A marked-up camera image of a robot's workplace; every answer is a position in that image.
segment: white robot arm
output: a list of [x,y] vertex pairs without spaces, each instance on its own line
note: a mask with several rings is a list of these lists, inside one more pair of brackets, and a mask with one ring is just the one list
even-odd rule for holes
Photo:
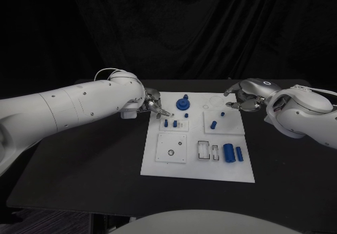
[[145,111],[158,113],[157,118],[170,116],[158,91],[144,88],[137,76],[122,70],[108,80],[0,100],[0,175],[42,138],[116,112],[121,118],[135,118]]
[[337,149],[337,109],[318,93],[337,93],[295,85],[281,89],[266,80],[250,78],[235,84],[226,91],[237,93],[242,103],[226,106],[243,111],[258,111],[266,105],[265,121],[292,138],[308,135],[318,143]]

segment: gray floor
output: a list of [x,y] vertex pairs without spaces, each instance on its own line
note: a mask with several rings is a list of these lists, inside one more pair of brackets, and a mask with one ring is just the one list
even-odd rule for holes
[[89,214],[23,209],[21,223],[0,224],[0,234],[88,234]]

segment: black backdrop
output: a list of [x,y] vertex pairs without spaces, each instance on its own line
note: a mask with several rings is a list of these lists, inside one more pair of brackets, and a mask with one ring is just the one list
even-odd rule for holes
[[[103,67],[139,79],[302,78],[335,90],[335,12],[335,0],[4,0],[0,98]],[[0,179],[0,206],[14,181]]]

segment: table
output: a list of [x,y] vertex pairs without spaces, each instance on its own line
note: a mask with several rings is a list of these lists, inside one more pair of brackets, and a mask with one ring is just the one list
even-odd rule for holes
[[[158,91],[220,93],[237,81],[142,83]],[[337,151],[308,136],[288,138],[263,117],[263,110],[242,112],[255,184],[139,175],[150,113],[129,120],[116,114],[42,140],[7,205],[137,217],[206,209],[337,231]]]

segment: blue part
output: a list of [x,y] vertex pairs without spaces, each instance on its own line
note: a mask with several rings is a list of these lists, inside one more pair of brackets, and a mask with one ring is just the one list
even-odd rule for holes
[[187,94],[184,95],[184,98],[181,98],[178,101],[177,101],[177,109],[180,111],[186,111],[190,107],[190,101],[188,101],[188,96]]
[[216,129],[216,121],[211,122],[210,128]]
[[236,147],[236,156],[237,156],[237,160],[243,162],[240,147]]
[[233,145],[224,144],[223,145],[223,153],[224,153],[224,161],[235,162],[235,154],[233,154]]

